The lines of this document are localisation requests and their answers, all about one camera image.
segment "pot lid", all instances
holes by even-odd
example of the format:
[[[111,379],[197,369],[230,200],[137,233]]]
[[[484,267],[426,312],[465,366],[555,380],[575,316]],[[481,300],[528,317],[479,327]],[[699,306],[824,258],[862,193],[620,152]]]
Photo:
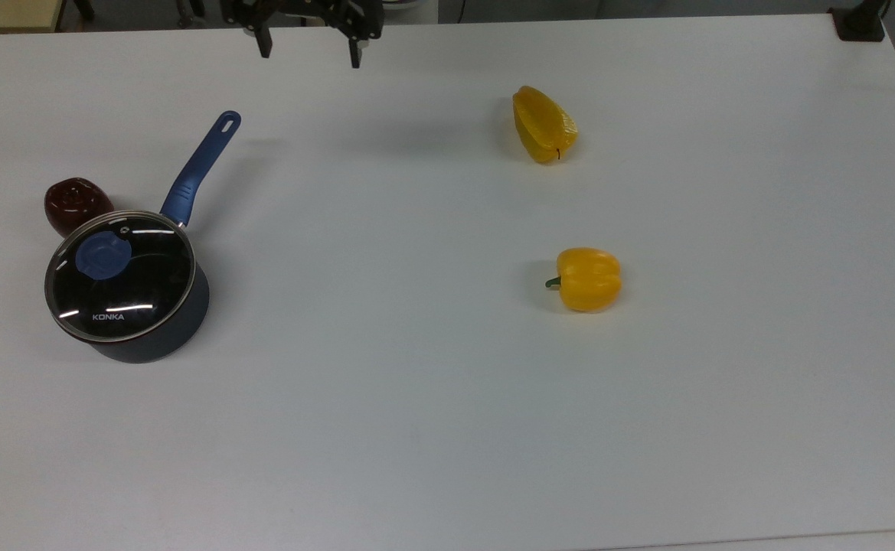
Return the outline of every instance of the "pot lid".
[[[45,300],[69,334],[125,341],[168,320],[194,279],[191,244],[177,224],[119,210],[95,217],[63,241],[46,269]]]

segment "black mount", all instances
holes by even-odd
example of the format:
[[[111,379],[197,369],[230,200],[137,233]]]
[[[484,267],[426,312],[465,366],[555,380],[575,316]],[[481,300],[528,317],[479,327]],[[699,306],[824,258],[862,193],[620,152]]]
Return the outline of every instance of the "black mount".
[[[889,0],[864,0],[852,9],[829,8],[835,19],[835,31],[846,42],[882,42],[886,32],[882,29],[879,11]]]
[[[260,55],[269,58],[273,41],[266,20],[275,13],[321,18],[348,38],[352,66],[359,68],[362,48],[383,34],[383,0],[220,0],[223,20],[253,32]]]

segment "floor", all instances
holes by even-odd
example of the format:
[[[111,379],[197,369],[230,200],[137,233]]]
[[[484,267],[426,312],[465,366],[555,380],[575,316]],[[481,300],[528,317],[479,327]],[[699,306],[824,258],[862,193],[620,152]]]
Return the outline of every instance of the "floor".
[[[175,0],[90,0],[94,21],[80,18],[72,0],[63,11],[66,31],[151,31],[178,28]],[[486,21],[580,20],[581,18],[663,18],[702,15],[824,14],[829,6],[852,7],[856,0],[427,0],[438,2],[440,24]],[[188,28],[226,28],[219,0],[203,0],[205,18]],[[895,0],[885,18],[895,46]],[[296,18],[274,15],[273,27],[293,27]]]

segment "bell pepper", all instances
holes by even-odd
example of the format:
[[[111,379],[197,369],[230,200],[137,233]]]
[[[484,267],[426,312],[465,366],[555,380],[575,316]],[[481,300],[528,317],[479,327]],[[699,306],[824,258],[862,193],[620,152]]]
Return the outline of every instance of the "bell pepper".
[[[614,255],[600,249],[567,249],[556,258],[558,278],[546,287],[558,285],[560,299],[570,310],[596,311],[611,305],[621,292],[621,264]]]

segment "table surface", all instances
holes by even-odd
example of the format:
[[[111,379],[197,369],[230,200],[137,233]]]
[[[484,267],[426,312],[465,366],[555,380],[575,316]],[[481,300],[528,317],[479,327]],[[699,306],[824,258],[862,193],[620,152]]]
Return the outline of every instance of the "table surface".
[[[845,536],[788,537],[780,540],[664,545],[656,547],[655,551],[895,551],[895,531],[845,534]]]
[[[827,15],[0,36],[0,549],[556,551],[895,530],[895,53]],[[531,84],[580,124],[552,166]],[[188,228],[208,316],[113,363],[45,188]],[[615,253],[597,315],[543,287]]]
[[[52,32],[63,0],[0,0],[0,32]]]

